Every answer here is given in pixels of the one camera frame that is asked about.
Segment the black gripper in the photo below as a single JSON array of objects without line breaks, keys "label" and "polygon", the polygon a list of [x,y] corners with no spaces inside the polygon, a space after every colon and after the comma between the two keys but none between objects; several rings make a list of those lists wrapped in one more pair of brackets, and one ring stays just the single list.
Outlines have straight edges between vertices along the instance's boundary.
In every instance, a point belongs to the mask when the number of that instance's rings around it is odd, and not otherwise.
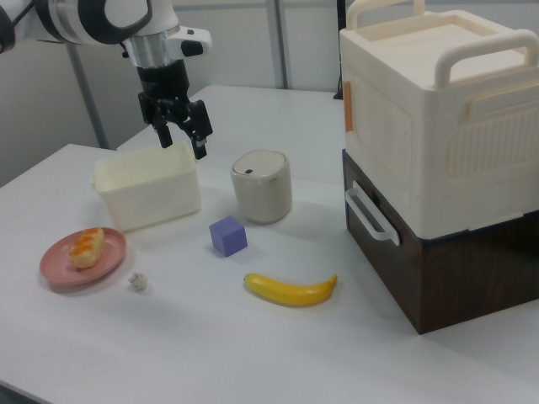
[{"label": "black gripper", "polygon": [[142,85],[142,92],[139,93],[142,117],[157,133],[161,148],[170,147],[173,140],[167,119],[158,108],[158,101],[168,100],[174,104],[178,100],[179,109],[173,113],[171,122],[182,127],[189,137],[195,159],[204,158],[207,155],[205,144],[207,137],[212,134],[212,126],[205,103],[202,100],[189,102],[189,79],[184,61],[173,61],[159,67],[138,67],[136,70]]}]

